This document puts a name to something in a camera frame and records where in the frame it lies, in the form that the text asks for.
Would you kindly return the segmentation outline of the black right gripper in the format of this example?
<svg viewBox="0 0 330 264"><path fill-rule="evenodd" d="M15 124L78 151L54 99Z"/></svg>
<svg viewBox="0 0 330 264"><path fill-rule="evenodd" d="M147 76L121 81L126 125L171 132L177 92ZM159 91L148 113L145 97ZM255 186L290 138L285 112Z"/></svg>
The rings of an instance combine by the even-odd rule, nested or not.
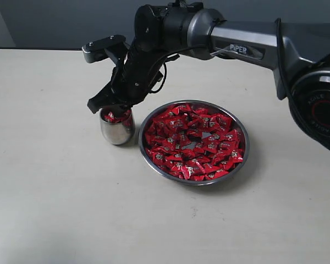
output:
<svg viewBox="0 0 330 264"><path fill-rule="evenodd" d="M92 114L111 105L117 105L118 112L131 110L148 95L157 82L161 66L170 55L171 51L165 49L143 51L139 42L133 41L126 54L127 60L112 78L111 86L105 86L90 98L88 109Z"/></svg>

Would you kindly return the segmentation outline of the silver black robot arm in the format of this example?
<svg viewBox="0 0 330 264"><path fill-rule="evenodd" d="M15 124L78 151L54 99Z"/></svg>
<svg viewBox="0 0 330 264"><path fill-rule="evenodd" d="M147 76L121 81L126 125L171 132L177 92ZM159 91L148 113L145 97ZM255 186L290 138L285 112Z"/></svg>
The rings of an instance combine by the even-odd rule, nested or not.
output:
<svg viewBox="0 0 330 264"><path fill-rule="evenodd" d="M87 106L126 109L153 93L165 79L161 67L180 55L209 60L237 59L270 69L277 97L310 138L330 150L330 23L294 24L227 21L201 2L142 5L130 45L122 35L86 44L88 63L111 59L110 81Z"/></svg>

